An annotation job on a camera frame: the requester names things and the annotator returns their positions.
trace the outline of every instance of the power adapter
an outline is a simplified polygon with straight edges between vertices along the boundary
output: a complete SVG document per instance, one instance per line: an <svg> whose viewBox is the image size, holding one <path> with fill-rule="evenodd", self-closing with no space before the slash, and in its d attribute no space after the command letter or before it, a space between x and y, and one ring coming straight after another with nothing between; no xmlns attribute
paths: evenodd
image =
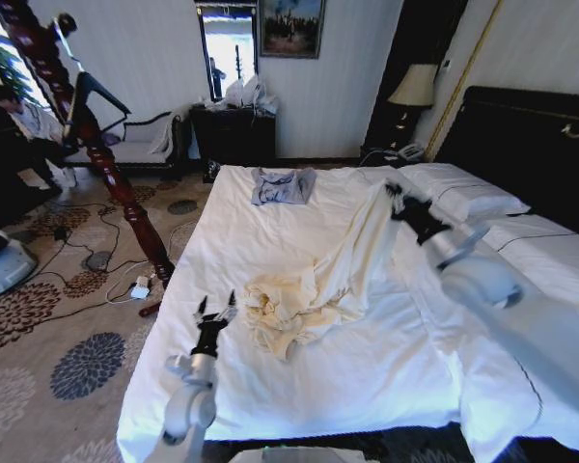
<svg viewBox="0 0 579 463"><path fill-rule="evenodd" d="M148 288L150 280L148 277L137 277L135 287L131 290L131 297L135 299L146 299L146 296L151 292Z"/></svg>
<svg viewBox="0 0 579 463"><path fill-rule="evenodd" d="M54 229L54 240L55 241L65 241L66 242L68 237L69 237L69 229L67 229L67 227L60 225Z"/></svg>

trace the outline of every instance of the window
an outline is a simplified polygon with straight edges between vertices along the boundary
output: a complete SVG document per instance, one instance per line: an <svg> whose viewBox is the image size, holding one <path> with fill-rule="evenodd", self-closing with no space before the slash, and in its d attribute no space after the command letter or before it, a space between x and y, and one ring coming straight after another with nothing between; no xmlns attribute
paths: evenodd
<svg viewBox="0 0 579 463"><path fill-rule="evenodd" d="M255 2L196 2L206 58L210 97L225 96L230 85L258 71Z"/></svg>
<svg viewBox="0 0 579 463"><path fill-rule="evenodd" d="M21 98L38 104L46 111L51 111L37 81L17 49L11 44L2 24L0 24L0 79Z"/></svg>

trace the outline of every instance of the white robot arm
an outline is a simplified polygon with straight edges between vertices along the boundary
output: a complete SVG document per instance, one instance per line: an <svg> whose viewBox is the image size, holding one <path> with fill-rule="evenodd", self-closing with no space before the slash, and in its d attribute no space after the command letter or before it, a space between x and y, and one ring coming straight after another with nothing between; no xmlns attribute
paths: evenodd
<svg viewBox="0 0 579 463"><path fill-rule="evenodd" d="M214 421L214 363L219 332L236 314L234 292L225 311L204 315L207 297L195 313L200 329L197 345L191 356L174 355L165 366L184 383L170 398L165 408L161 436L147 463L199 462L206 429Z"/></svg>
<svg viewBox="0 0 579 463"><path fill-rule="evenodd" d="M404 196L389 185L393 220L418 235L442 289L474 313L498 341L559 398L579 412L579 312L542 294L524 294L510 268L472 255L487 228L452 229L429 212L430 202Z"/></svg>

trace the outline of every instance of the lamp shade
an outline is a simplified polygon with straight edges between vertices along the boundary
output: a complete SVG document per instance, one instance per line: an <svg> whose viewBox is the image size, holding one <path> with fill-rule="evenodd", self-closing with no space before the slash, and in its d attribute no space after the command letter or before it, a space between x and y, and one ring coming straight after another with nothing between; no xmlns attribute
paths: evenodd
<svg viewBox="0 0 579 463"><path fill-rule="evenodd" d="M411 65L388 101L404 106L431 106L435 72L437 65Z"/></svg>

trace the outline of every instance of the picture frame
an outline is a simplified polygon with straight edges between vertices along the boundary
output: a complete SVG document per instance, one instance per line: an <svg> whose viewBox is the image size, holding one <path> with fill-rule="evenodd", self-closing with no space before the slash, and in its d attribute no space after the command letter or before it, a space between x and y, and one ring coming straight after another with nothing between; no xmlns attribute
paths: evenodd
<svg viewBox="0 0 579 463"><path fill-rule="evenodd" d="M326 0L259 0L260 56L317 59Z"/></svg>

